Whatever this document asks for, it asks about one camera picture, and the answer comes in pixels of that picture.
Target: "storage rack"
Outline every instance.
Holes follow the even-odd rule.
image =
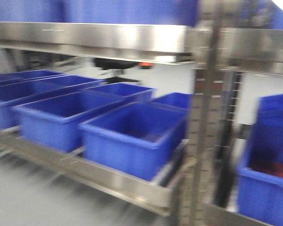
[[[177,25],[0,22],[0,48],[172,65],[197,62],[199,68],[206,68],[211,33],[211,27]],[[18,139],[17,129],[0,131],[0,154],[18,155],[156,214],[170,217],[170,222],[178,218],[185,174],[192,178],[196,162],[193,156],[175,174],[167,172],[162,175],[168,182],[166,186],[160,186],[155,181],[144,181],[85,161],[79,157],[82,149],[63,154],[23,141]],[[184,209],[189,211],[190,207],[189,203]]]
[[[234,27],[240,1],[218,2],[201,1],[200,24],[205,26],[196,28],[0,22],[1,48],[160,64],[197,63],[186,158],[166,187],[86,163],[77,157],[80,150],[60,154],[19,140],[16,129],[0,132],[1,153],[12,151],[157,214],[179,216],[178,225],[267,226],[219,207],[216,203],[219,193],[215,192],[219,188],[211,178],[214,169],[214,178],[220,178],[222,184],[222,174],[216,173],[213,163],[216,151],[231,152],[243,73],[283,76],[283,31],[220,29]],[[89,170],[97,173],[82,173]],[[107,180],[100,180],[103,175]]]

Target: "white wall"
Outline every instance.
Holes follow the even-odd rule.
[[[111,77],[111,71],[103,71],[100,68],[92,67],[87,60],[80,65],[81,68],[71,70],[67,73],[77,74],[93,78],[108,78]],[[55,70],[66,71],[75,66],[63,68],[55,68]],[[152,69],[145,70],[139,67],[134,67],[125,70],[122,77],[136,79],[142,81],[144,86],[157,88],[155,96],[161,96],[170,92],[192,93],[193,90],[193,65],[159,65],[155,64]]]
[[[272,75],[246,74],[243,77],[241,98],[237,120],[243,124],[253,124],[258,106],[258,98],[283,93],[283,77]]]

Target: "steel shelf edge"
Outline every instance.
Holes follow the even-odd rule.
[[[210,36],[181,25],[0,22],[1,48],[167,64],[205,59]]]
[[[205,203],[204,222],[208,226],[272,226],[244,215],[229,212],[224,208]]]
[[[12,133],[0,132],[0,147],[28,161],[162,216],[171,215],[175,195],[183,179],[183,169],[179,169],[168,185],[161,187],[70,153],[65,154],[32,144]]]

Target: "blue bin rim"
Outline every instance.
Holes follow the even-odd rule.
[[[39,69],[39,70],[30,70],[30,71],[23,71],[23,72],[11,72],[11,73],[2,73],[2,74],[17,75],[17,74],[22,74],[22,73],[33,73],[33,72],[52,72],[52,73],[57,73],[56,75],[53,75],[53,76],[66,75],[66,73],[64,73],[64,72],[58,72],[58,71],[49,70],[49,69]]]
[[[30,81],[22,81],[22,82],[19,82],[19,83],[7,84],[7,85],[3,85],[3,86],[0,86],[0,87],[3,88],[3,87],[7,87],[7,86],[13,86],[13,85],[25,83],[25,82],[36,82],[36,81],[50,82],[51,79],[63,78],[63,77],[69,77],[69,76],[80,77],[79,75],[65,74],[65,75],[59,76],[59,77],[50,77],[50,78],[41,78],[41,79],[30,80]],[[65,87],[53,89],[53,90],[51,90],[50,92],[55,91],[55,90],[59,90],[59,89],[60,89],[60,90],[62,90],[62,89],[71,89],[72,87],[76,87],[76,86],[80,86],[80,85],[92,84],[92,83],[104,81],[104,80],[102,80],[102,79],[94,79],[94,78],[87,78],[87,79],[92,79],[92,80],[95,80],[95,81],[85,82],[85,83],[82,83],[82,84],[77,84],[77,85],[72,85],[72,86],[65,86]],[[9,100],[9,101],[1,101],[1,100],[0,100],[0,105],[1,105],[1,106],[9,106],[9,105],[13,105],[13,104],[17,103],[18,101],[22,101],[22,100],[26,100],[26,99],[30,99],[30,98],[31,98],[31,96],[28,96],[28,97],[21,97],[21,98]]]
[[[246,141],[244,152],[236,168],[238,175],[243,176],[243,177],[248,177],[251,179],[255,179],[255,180],[259,180],[259,181],[264,181],[266,183],[274,184],[279,187],[283,187],[283,178],[273,176],[273,175],[263,173],[263,172],[258,172],[258,171],[252,170],[249,167],[250,154],[251,154],[251,150],[253,147],[253,142],[254,142],[254,136],[251,133],[249,139]]]
[[[12,75],[12,73],[0,73],[0,75],[5,75],[5,76],[10,77],[10,79],[0,81],[0,83],[5,82],[5,81],[18,81],[18,80],[22,79],[21,77],[17,77],[15,75]]]
[[[30,116],[33,116],[33,117],[36,117],[36,114],[38,114],[37,118],[42,118],[42,119],[45,119],[45,120],[48,120],[48,121],[58,121],[59,123],[69,123],[69,122],[72,122],[73,120],[76,120],[77,118],[84,117],[85,115],[88,115],[90,112],[96,111],[96,110],[101,109],[105,106],[115,105],[115,104],[122,102],[122,100],[117,100],[117,101],[111,102],[109,104],[102,105],[102,106],[90,109],[88,111],[78,113],[78,114],[75,114],[75,115],[71,115],[71,116],[68,116],[68,117],[58,116],[58,115],[55,115],[55,114],[47,113],[45,111],[35,110],[35,109],[29,107],[29,105],[32,104],[32,103],[38,103],[38,102],[47,101],[47,100],[50,100],[50,99],[59,98],[59,97],[67,97],[67,96],[70,96],[70,95],[73,95],[73,94],[78,94],[78,93],[88,93],[88,91],[73,92],[73,93],[69,93],[69,94],[65,94],[65,95],[60,95],[60,96],[51,97],[51,98],[47,98],[47,99],[43,99],[43,100],[29,102],[29,103],[26,103],[26,104],[23,104],[23,105],[17,105],[17,106],[14,106],[12,108],[13,108],[14,111],[17,111],[17,112],[22,113],[22,114],[30,115]]]
[[[149,106],[147,104],[143,104],[143,103],[137,103],[137,102],[133,102],[133,103],[129,103],[129,104],[126,104],[124,106],[121,106],[121,107],[118,107],[116,109],[113,109],[105,114],[102,114],[98,117],[95,117],[91,120],[87,120],[87,121],[84,121],[82,123],[79,124],[79,129],[83,130],[83,131],[86,131],[86,132],[95,132],[97,134],[100,134],[101,136],[104,136],[104,137],[108,137],[108,138],[111,138],[113,137],[113,139],[116,139],[118,141],[127,141],[128,143],[131,143],[133,145],[136,145],[136,146],[141,146],[141,147],[145,147],[145,148],[149,148],[149,149],[158,149],[160,144],[167,139],[168,135],[171,134],[175,129],[177,129],[182,123],[185,122],[185,114],[184,113],[181,113],[181,112],[176,112],[176,113],[181,113],[182,114],[182,117],[181,119],[175,124],[175,126],[173,126],[172,128],[170,128],[169,130],[166,131],[166,133],[164,135],[162,135],[156,142],[150,142],[150,141],[146,141],[146,140],[142,140],[140,138],[136,138],[136,137],[133,137],[133,136],[130,136],[130,135],[127,135],[127,134],[123,134],[123,133],[119,133],[119,132],[115,132],[113,130],[108,130],[108,129],[103,129],[101,127],[98,127],[98,126],[93,126],[93,125],[89,125],[90,122],[92,121],[95,121],[97,120],[98,118],[102,118],[102,117],[106,117],[107,115],[113,113],[113,112],[116,112],[118,111],[119,109],[122,109],[122,108],[126,108],[126,107],[129,107],[131,105],[144,105],[144,106],[147,106],[147,107],[152,107],[152,108],[157,108],[157,107],[154,107],[154,106]],[[161,109],[161,108],[157,108],[157,109],[160,109],[162,111],[172,111],[172,110],[167,110],[167,109]]]
[[[152,88],[152,87],[147,87],[147,86],[143,86],[143,85],[134,85],[134,84],[130,84],[130,83],[126,83],[126,82],[117,82],[117,83],[111,83],[111,84],[105,84],[105,85],[102,85],[102,86],[115,86],[116,84],[122,84],[122,85],[126,85],[126,86],[135,86],[135,87],[143,87],[143,88],[146,88],[146,90],[143,90],[143,91],[140,91],[140,92],[137,92],[137,93],[133,93],[133,94],[130,94],[130,95],[127,95],[127,96],[124,96],[124,97],[132,97],[136,94],[139,94],[139,93],[144,93],[144,92],[151,92],[151,91],[155,91],[157,90],[157,88]],[[97,90],[92,90],[94,88],[97,88],[97,87],[102,87],[102,86],[95,86],[95,87],[91,87],[91,88],[86,88],[87,90],[90,90],[92,92],[101,92],[101,91],[97,91]]]
[[[95,78],[84,77],[84,76],[76,75],[76,74],[61,74],[61,75],[56,76],[56,77],[50,76],[49,78],[42,77],[42,78],[39,78],[39,79],[35,79],[35,81],[46,81],[46,80],[57,79],[57,78],[65,78],[65,77],[80,77],[80,78],[92,80],[92,81],[88,81],[88,82],[77,84],[77,85],[84,85],[84,84],[91,84],[91,83],[95,83],[95,82],[104,82],[105,81],[105,79],[95,79]]]
[[[173,95],[173,94],[179,94],[179,95],[183,95],[183,96],[189,96],[189,98],[192,98],[192,97],[193,97],[193,94],[192,94],[192,93],[172,92],[172,93],[167,93],[167,94],[162,95],[162,96],[160,96],[160,97],[151,99],[151,100],[149,101],[149,103],[155,104],[155,105],[160,106],[160,107],[167,106],[167,107],[171,107],[171,108],[173,108],[173,109],[179,110],[179,111],[188,112],[188,111],[189,111],[188,108],[178,107],[178,106],[168,105],[168,104],[164,104],[164,103],[158,102],[158,100],[160,100],[160,99],[162,99],[162,98],[165,98],[165,97],[168,97],[168,96],[171,96],[171,95]]]

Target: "metal upright post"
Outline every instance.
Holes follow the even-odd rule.
[[[214,4],[215,16],[208,62],[205,69],[196,70],[194,81],[186,162],[196,159],[197,163],[185,177],[180,219],[182,226],[197,226],[202,222],[202,199],[208,186],[218,137],[224,72],[217,70],[216,58],[223,4],[217,1]]]

